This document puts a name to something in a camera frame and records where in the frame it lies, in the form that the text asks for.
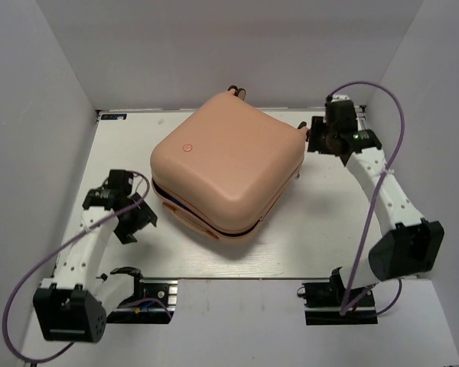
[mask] black sticker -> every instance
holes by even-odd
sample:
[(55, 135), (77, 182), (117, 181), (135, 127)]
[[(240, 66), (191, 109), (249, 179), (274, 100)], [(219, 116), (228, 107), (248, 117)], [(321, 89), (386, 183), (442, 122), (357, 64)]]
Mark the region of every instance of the black sticker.
[(107, 113), (100, 116), (101, 120), (126, 120), (128, 117), (127, 113)]

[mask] case handle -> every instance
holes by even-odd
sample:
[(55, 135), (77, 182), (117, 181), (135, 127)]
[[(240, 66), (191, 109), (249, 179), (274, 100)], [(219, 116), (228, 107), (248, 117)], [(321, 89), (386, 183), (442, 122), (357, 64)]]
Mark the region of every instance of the case handle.
[(199, 223), (195, 222), (189, 215), (184, 213), (181, 210), (178, 210), (175, 206), (172, 206), (168, 203), (161, 204), (166, 210), (168, 210), (172, 216), (180, 220), (184, 225), (191, 228), (192, 230), (199, 232), (202, 235), (205, 235), (211, 239), (219, 240), (220, 238), (212, 233), (210, 230), (202, 227)]

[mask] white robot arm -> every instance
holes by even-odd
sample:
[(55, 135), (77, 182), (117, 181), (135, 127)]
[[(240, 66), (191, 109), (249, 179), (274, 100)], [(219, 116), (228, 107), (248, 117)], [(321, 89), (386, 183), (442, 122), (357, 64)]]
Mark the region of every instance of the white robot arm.
[[(405, 195), (393, 172), (384, 171), (382, 145), (373, 131), (358, 129), (355, 107), (347, 96), (329, 96), (325, 111), (325, 118), (311, 123), (308, 151), (338, 156), (370, 202), (379, 177), (386, 174), (374, 207), (382, 238), (360, 260), (353, 293), (357, 295), (380, 281), (430, 271), (444, 238), (442, 225), (428, 222)], [(330, 288), (339, 300), (352, 269), (349, 264), (332, 271)]]
[(98, 276), (100, 262), (109, 239), (116, 234), (121, 243), (134, 242), (133, 233), (152, 223), (157, 216), (137, 193), (131, 195), (132, 173), (112, 170), (99, 188), (92, 189), (83, 203), (80, 230), (130, 204), (140, 202), (132, 211), (112, 218), (74, 244), (67, 258), (57, 264), (52, 278), (46, 278), (34, 294), (34, 309), (46, 340), (96, 343), (102, 337), (108, 315), (121, 302), (142, 289), (141, 272), (118, 268)]

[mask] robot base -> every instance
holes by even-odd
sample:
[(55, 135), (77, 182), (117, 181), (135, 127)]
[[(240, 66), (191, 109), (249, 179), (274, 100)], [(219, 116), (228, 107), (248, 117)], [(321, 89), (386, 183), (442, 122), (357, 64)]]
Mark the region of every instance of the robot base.
[(377, 324), (376, 304), (370, 291), (345, 316), (340, 315), (340, 303), (330, 281), (309, 281), (303, 283), (306, 325), (370, 325)]

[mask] white enclosure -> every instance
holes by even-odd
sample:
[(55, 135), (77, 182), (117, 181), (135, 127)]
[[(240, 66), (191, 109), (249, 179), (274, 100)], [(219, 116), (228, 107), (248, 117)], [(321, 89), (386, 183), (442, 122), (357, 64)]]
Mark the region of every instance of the white enclosure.
[[(254, 106), (305, 108), (351, 80), (381, 82), (405, 109), (394, 168), (445, 228), (430, 277), (459, 355), (459, 0), (0, 0), (0, 322), (18, 279), (63, 236), (95, 109), (195, 108), (233, 83)], [(394, 105), (347, 93), (391, 152)], [(17, 346), (44, 274), (12, 309)], [(2, 365), (14, 358), (0, 337)]]

